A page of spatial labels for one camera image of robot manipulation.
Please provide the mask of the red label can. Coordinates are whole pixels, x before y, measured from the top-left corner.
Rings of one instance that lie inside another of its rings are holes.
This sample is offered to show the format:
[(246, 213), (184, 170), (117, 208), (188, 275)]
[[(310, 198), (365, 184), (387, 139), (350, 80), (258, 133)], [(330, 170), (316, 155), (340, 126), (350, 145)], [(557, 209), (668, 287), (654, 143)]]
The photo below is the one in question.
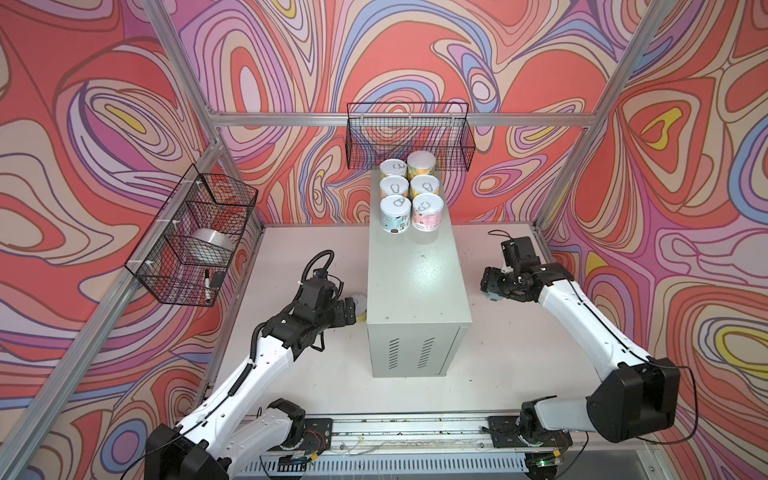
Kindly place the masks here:
[(414, 228), (422, 232), (436, 231), (441, 223), (444, 200), (434, 193), (421, 193), (412, 200), (411, 220)]

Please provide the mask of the yellow label can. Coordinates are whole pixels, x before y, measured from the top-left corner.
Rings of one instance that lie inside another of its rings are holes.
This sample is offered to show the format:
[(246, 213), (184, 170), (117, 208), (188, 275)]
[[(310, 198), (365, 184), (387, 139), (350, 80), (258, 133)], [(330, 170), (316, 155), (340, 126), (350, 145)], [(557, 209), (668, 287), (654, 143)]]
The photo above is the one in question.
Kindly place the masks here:
[(428, 174), (414, 176), (410, 180), (410, 197), (415, 198), (421, 194), (430, 193), (438, 195), (440, 181), (437, 177)]

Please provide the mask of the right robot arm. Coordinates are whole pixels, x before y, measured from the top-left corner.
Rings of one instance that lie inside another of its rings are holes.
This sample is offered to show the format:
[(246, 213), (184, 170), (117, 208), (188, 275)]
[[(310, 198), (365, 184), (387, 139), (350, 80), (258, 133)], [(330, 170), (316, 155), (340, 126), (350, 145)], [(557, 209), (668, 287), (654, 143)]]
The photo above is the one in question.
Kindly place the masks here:
[(681, 369), (656, 359), (613, 325), (557, 262), (543, 263), (528, 237), (501, 244), (504, 266), (488, 267), (481, 291), (493, 300), (535, 302), (578, 343), (600, 383), (585, 398), (542, 397), (523, 404), (517, 434), (536, 446), (555, 432), (597, 433), (611, 443), (671, 428)]

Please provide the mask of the can mid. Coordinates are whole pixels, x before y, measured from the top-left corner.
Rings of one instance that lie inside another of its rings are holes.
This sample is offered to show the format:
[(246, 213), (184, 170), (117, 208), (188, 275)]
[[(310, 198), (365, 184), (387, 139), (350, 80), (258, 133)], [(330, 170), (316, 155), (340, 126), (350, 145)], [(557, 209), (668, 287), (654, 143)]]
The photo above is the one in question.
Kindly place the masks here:
[(411, 223), (411, 201), (401, 195), (389, 195), (380, 201), (380, 222), (390, 234), (405, 232)]

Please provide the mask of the orange label can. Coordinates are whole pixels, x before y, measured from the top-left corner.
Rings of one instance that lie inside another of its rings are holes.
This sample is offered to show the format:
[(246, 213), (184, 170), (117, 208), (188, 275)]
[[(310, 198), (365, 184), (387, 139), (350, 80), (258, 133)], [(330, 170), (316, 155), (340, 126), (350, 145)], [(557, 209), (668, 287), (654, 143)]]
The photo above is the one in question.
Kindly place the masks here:
[(410, 153), (406, 160), (407, 178), (411, 180), (419, 175), (432, 175), (436, 163), (436, 156), (429, 151), (417, 150)]

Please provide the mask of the can mid column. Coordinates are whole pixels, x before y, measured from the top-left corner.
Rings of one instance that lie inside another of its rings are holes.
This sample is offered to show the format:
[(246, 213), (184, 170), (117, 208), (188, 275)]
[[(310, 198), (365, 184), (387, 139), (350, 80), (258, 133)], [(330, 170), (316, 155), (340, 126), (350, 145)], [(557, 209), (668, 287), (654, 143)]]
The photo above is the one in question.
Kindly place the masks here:
[(379, 192), (382, 199), (388, 196), (409, 196), (410, 183), (402, 176), (391, 175), (383, 177), (379, 182)]

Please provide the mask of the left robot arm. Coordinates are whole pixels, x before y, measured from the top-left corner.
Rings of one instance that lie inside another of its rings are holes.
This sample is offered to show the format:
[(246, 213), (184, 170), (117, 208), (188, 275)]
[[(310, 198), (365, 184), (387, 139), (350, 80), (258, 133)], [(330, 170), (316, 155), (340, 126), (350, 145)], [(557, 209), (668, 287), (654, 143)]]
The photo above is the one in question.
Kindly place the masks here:
[(272, 401), (249, 423), (243, 419), (304, 350), (323, 350), (326, 329), (355, 322), (355, 304), (342, 295), (343, 286), (322, 272), (303, 279), (295, 298), (255, 328), (238, 369), (175, 426), (160, 425), (148, 436), (145, 478), (232, 479), (273, 449), (323, 451), (326, 440), (306, 429), (305, 410), (289, 400)]

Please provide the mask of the green label can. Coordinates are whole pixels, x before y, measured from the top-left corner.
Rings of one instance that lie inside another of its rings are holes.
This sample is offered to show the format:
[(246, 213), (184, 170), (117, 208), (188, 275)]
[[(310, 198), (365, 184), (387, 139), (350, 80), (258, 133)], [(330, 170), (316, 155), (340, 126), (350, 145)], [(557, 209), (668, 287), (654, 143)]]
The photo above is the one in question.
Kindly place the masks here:
[(407, 175), (407, 163), (396, 158), (386, 159), (379, 165), (379, 171), (381, 178), (391, 176), (405, 178)]

